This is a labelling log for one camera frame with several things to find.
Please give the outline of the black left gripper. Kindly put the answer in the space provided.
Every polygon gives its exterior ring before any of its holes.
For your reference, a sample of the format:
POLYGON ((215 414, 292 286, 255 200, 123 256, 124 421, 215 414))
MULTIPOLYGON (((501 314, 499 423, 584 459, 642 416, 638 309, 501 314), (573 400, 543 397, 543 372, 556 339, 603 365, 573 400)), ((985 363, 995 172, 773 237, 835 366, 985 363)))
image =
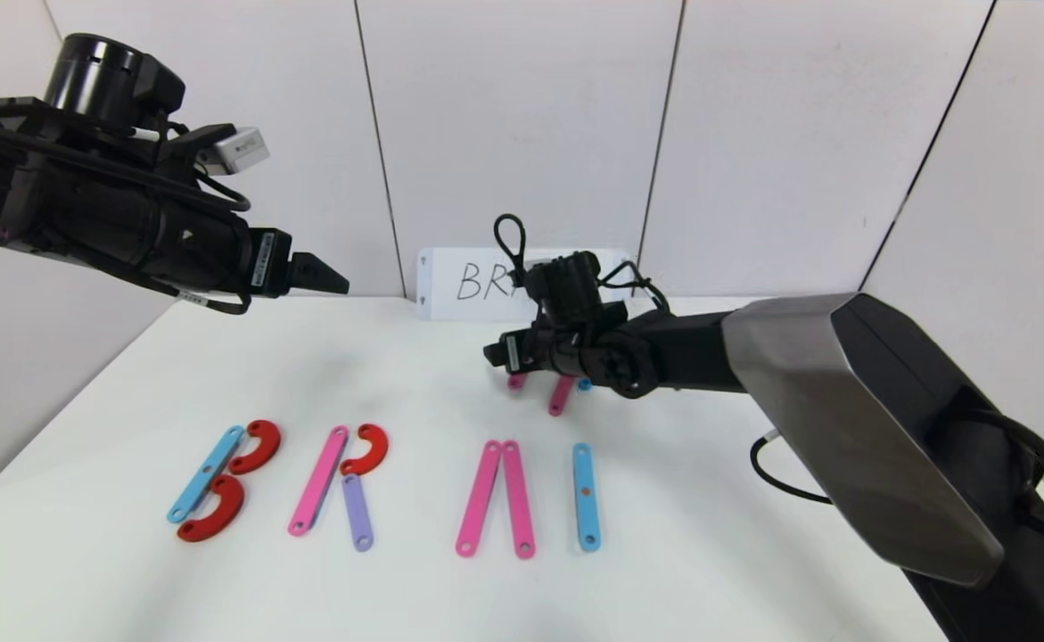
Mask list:
POLYGON ((314 253, 294 252, 276 228, 251 227, 226 207, 153 196, 155 289, 172 298, 204 300, 211 293, 280 298, 290 289, 347 295, 350 281, 314 253), (281 276, 288 271, 288 285, 281 276))

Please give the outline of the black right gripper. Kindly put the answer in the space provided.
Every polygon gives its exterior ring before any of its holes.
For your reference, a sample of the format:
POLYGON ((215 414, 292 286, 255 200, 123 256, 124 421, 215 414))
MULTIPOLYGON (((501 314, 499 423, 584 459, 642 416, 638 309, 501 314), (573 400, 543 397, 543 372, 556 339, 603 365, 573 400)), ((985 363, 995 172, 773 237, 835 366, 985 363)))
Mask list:
POLYGON ((553 329, 529 328, 504 333, 500 341, 482 347, 490 366, 511 375, 553 371, 559 375, 582 375, 582 350, 574 334, 553 329))

